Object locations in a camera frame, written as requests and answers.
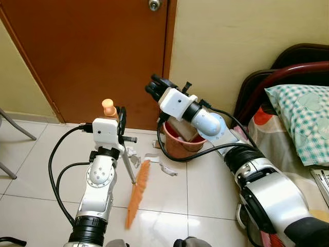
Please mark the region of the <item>grey robot foot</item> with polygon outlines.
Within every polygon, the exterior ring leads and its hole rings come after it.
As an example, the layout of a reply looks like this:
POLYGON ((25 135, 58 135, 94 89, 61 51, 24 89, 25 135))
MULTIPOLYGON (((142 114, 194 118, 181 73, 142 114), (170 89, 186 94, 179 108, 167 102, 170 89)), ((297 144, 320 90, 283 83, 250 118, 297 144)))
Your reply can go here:
POLYGON ((207 241, 196 237, 179 238, 172 247, 212 247, 207 241))
POLYGON ((123 239, 114 239, 111 241, 108 241, 104 247, 130 247, 128 243, 126 243, 123 239))

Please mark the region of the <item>red and white book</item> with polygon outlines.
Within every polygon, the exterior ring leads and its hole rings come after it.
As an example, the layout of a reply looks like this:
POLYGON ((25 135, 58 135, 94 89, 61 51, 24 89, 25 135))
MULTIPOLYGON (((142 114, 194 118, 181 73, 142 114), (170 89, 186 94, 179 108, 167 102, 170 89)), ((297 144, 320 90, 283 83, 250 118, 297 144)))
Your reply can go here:
POLYGON ((329 206, 329 172, 324 169, 311 169, 310 173, 313 175, 327 206, 329 206))

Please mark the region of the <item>patterned bed sheet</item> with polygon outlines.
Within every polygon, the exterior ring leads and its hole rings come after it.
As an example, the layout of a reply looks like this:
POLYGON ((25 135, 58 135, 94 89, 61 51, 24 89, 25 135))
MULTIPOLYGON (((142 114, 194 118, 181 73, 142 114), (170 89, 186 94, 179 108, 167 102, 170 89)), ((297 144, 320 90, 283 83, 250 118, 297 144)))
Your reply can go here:
POLYGON ((262 153, 299 187, 311 215, 329 222, 329 206, 319 184, 311 170, 303 165, 293 139, 275 110, 263 106, 258 108, 250 119, 248 131, 262 153))

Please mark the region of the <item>dark wooden bed headboard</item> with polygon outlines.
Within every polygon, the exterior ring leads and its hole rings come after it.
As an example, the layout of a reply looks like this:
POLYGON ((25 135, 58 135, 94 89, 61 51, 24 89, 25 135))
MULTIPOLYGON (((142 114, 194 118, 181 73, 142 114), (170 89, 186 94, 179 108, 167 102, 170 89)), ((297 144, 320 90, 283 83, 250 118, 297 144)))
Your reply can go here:
POLYGON ((269 69, 248 75, 240 87, 233 116, 247 125, 261 105, 270 105, 265 89, 274 85, 329 86, 329 45, 298 43, 285 49, 269 69))

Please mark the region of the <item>grey left robot foot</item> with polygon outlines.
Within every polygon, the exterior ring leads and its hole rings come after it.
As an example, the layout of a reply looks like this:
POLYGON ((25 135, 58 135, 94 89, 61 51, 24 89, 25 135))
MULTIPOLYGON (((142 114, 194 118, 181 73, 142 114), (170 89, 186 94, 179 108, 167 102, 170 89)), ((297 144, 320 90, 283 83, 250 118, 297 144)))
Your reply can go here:
POLYGON ((126 243, 123 239, 114 239, 111 241, 108 241, 104 247, 130 247, 128 243, 126 243))

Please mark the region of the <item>brown wooden door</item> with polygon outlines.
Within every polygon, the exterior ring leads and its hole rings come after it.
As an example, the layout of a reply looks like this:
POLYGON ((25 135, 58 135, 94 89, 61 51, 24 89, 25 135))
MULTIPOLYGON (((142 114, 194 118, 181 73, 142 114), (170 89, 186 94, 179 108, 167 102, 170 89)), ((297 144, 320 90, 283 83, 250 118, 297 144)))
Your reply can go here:
POLYGON ((101 101, 127 108, 127 127, 154 130, 151 75, 171 70, 178 0, 0 0, 0 20, 60 122, 88 122, 101 101))

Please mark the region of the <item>grey right robot foot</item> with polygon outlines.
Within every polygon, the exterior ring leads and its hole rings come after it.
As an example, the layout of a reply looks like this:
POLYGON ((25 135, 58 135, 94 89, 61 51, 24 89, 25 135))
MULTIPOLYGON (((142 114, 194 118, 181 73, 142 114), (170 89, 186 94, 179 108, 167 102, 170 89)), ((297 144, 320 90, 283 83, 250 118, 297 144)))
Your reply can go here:
POLYGON ((196 237, 179 238, 172 247, 212 247, 207 241, 196 237))

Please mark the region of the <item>red plastic bucket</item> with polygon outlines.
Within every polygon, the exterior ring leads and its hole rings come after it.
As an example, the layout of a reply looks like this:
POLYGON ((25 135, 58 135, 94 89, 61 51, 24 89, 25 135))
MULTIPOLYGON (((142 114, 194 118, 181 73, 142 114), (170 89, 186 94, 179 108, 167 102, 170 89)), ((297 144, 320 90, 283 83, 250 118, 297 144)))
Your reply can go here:
POLYGON ((195 138, 195 142, 186 142, 181 138, 174 138, 165 129, 165 125, 162 130, 166 140, 164 141, 164 146, 167 153, 174 158, 189 157, 196 154, 204 146, 207 141, 200 135, 195 138))

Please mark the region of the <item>orange bristle broom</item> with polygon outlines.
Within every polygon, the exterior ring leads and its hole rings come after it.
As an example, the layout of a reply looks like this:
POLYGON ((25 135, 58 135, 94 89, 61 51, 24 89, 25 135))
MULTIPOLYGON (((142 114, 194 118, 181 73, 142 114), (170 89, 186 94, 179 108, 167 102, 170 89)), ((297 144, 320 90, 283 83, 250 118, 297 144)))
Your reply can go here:
MULTIPOLYGON (((104 110, 104 115, 106 117, 116 118, 118 122, 120 122, 120 130, 124 129, 124 124, 122 124, 122 118, 119 117, 120 109, 114 106, 114 102, 112 99, 104 99, 101 102, 101 105, 104 110)), ((135 175, 133 173, 133 169, 130 167, 130 162, 124 162, 127 165, 127 170, 129 170, 130 179, 133 183, 132 191, 130 195, 129 206, 127 207, 127 214, 125 217, 125 229, 130 229, 134 220, 138 213, 139 205, 143 200, 143 194, 145 193, 145 189, 147 187, 148 178, 150 176, 150 160, 140 160, 138 157, 138 161, 141 162, 138 165, 138 173, 135 175)))

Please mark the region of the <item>grey metal chair leg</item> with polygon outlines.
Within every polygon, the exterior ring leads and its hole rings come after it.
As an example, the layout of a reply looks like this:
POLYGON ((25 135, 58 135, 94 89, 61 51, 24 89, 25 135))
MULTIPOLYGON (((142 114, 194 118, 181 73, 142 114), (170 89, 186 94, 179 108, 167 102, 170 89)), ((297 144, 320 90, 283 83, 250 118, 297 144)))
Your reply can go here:
POLYGON ((37 138, 32 135, 30 132, 28 132, 27 130, 25 130, 23 127, 19 126, 15 120, 13 120, 9 114, 7 114, 5 111, 3 111, 2 108, 0 108, 0 115, 7 120, 7 122, 9 122, 10 125, 12 125, 15 129, 19 130, 21 133, 25 134, 26 136, 28 136, 28 138, 32 139, 32 140, 37 140, 37 138))
POLYGON ((6 165, 4 165, 2 162, 0 162, 0 170, 5 172, 12 180, 17 179, 18 177, 14 172, 12 172, 6 165))

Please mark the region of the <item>grey flat dustpan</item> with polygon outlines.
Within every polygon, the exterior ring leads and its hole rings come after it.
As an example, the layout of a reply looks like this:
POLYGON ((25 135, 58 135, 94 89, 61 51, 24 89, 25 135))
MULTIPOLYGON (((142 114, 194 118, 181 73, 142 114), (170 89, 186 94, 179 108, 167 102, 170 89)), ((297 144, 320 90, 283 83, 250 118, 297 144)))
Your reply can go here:
POLYGON ((164 123, 164 127, 171 136, 186 142, 195 142, 195 138, 199 136, 198 131, 190 123, 176 118, 169 118, 164 123))

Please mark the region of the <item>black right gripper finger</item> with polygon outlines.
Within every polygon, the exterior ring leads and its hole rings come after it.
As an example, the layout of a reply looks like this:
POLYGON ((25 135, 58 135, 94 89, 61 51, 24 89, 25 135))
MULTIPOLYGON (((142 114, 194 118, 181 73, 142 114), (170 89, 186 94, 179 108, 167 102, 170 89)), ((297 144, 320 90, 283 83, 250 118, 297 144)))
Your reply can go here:
POLYGON ((151 75, 151 82, 161 87, 178 87, 178 85, 173 84, 169 79, 162 78, 156 74, 151 75))
POLYGON ((145 86, 145 91, 148 92, 155 101, 159 101, 166 91, 166 87, 164 85, 148 84, 145 86))

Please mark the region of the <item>green checkered pillow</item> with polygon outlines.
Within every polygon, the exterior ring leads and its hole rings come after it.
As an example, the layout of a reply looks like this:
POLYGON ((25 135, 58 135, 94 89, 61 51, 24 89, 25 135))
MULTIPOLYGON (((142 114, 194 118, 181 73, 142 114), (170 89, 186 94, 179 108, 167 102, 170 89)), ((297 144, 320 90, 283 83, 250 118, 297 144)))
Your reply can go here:
POLYGON ((265 89, 303 165, 329 164, 329 87, 283 84, 265 89))

